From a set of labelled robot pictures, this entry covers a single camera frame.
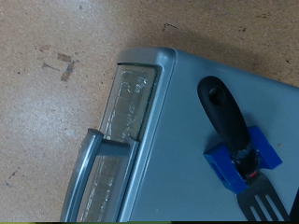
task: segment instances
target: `blue clip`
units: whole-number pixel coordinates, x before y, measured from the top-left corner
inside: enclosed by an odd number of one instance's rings
[[[257,126],[250,127],[249,134],[260,161],[260,168],[273,170],[282,163],[279,155]],[[204,156],[224,187],[235,194],[241,193],[248,187],[240,173],[235,169],[229,151],[223,143],[210,149]]]

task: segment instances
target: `appliance handle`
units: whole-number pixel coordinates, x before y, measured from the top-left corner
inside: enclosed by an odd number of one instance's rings
[[[95,129],[89,129],[75,163],[68,185],[61,213],[61,222],[76,222],[83,193],[90,176],[95,157],[98,154],[104,135]]]

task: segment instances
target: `metal side panel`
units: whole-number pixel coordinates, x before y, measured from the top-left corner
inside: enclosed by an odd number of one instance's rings
[[[264,173],[290,212],[299,184],[299,89],[179,50],[171,79],[169,74],[160,83],[163,101],[155,99],[138,152],[127,195],[134,205],[130,220],[246,220],[203,156],[221,141],[197,96],[197,84],[206,76],[225,83],[247,125],[259,126],[282,159]]]
[[[147,166],[150,146],[160,119],[164,97],[168,89],[175,61],[176,51],[174,49],[128,49],[122,51],[119,55],[118,64],[155,66],[160,70],[159,83],[149,113],[144,136],[136,154],[135,165],[130,177],[125,200],[123,201],[119,221],[130,220],[132,209],[135,204],[135,197],[138,194],[139,184],[142,181],[144,170]]]

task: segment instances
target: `speckled countertop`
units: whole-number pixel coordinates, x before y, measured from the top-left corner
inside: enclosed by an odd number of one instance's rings
[[[297,0],[0,0],[0,220],[59,220],[121,50],[182,49],[299,87],[298,12]]]

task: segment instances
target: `metal handle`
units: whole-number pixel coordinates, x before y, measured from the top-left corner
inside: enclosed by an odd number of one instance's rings
[[[89,129],[81,143],[78,159],[65,195],[60,217],[61,222],[75,222],[77,220],[82,196],[103,136],[100,131]]]
[[[95,129],[89,129],[82,141],[81,149],[71,175],[67,193],[64,199],[61,222],[76,222],[84,190],[90,177],[96,156],[122,158],[121,168],[111,190],[104,221],[117,221],[123,195],[133,166],[138,142],[126,137],[127,143],[120,143],[103,139],[103,134]]]

